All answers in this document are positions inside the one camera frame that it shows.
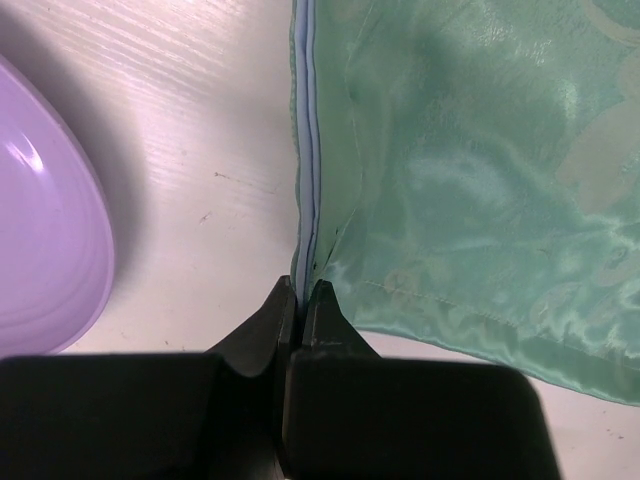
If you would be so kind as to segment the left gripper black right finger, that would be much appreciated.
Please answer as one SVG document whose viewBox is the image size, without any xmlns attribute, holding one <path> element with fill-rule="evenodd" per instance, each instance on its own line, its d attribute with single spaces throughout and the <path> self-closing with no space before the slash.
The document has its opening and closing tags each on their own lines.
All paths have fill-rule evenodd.
<svg viewBox="0 0 640 480">
<path fill-rule="evenodd" d="M 378 355 L 317 283 L 287 369 L 294 479 L 556 479 L 541 402 L 504 366 Z"/>
</svg>

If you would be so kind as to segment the green satin placemat cloth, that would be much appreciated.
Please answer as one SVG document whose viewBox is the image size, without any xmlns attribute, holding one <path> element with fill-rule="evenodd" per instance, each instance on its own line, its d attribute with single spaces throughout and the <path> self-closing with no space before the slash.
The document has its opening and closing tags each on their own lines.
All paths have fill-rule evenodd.
<svg viewBox="0 0 640 480">
<path fill-rule="evenodd" d="M 639 402 L 639 5 L 297 1 L 294 288 Z"/>
</svg>

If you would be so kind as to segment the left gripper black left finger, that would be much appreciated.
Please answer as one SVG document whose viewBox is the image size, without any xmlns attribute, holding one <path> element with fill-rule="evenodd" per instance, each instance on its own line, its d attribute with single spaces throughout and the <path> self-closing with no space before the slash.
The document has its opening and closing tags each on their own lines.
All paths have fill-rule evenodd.
<svg viewBox="0 0 640 480">
<path fill-rule="evenodd" d="M 276 356 L 295 310 L 284 276 L 203 352 L 4 359 L 2 477 L 282 478 Z"/>
</svg>

